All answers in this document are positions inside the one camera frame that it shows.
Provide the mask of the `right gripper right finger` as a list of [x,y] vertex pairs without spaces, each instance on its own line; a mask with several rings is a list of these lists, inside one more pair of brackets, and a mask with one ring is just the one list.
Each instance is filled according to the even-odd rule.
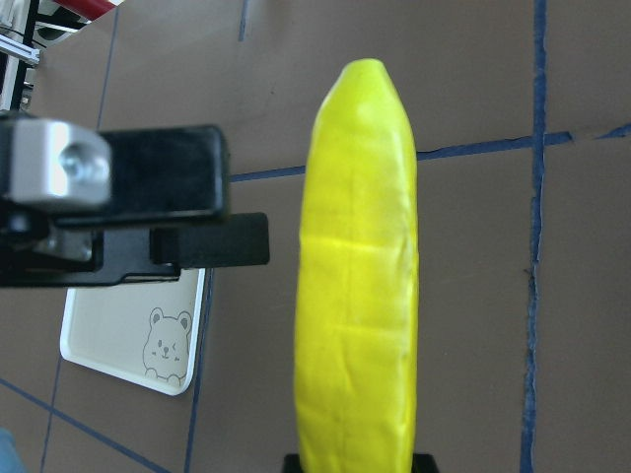
[[385,457],[360,456],[357,459],[305,461],[298,453],[286,454],[282,472],[422,472],[438,473],[439,466],[429,453],[413,453],[407,460],[387,460]]

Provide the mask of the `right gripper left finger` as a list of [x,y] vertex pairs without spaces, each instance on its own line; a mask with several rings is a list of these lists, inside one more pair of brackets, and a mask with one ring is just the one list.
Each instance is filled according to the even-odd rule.
[[264,265],[267,217],[230,210],[214,125],[98,132],[1,115],[1,284],[110,287]]

